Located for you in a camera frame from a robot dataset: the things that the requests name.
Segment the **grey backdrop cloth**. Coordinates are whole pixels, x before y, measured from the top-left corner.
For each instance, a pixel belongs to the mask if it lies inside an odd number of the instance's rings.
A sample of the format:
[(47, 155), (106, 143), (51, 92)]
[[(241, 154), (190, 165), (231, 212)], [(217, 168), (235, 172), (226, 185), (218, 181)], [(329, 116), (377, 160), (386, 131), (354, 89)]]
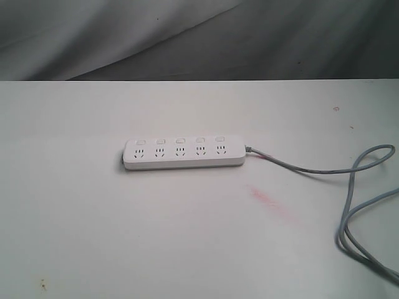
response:
[(397, 1), (2, 1), (2, 80), (398, 77)]

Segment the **white five-outlet power strip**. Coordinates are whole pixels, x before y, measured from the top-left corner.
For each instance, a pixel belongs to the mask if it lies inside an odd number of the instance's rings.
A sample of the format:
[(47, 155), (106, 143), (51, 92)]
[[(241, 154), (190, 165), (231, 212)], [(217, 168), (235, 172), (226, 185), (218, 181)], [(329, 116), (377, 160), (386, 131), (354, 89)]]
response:
[(124, 168), (130, 171), (240, 166), (246, 147), (235, 135), (137, 138), (123, 149)]

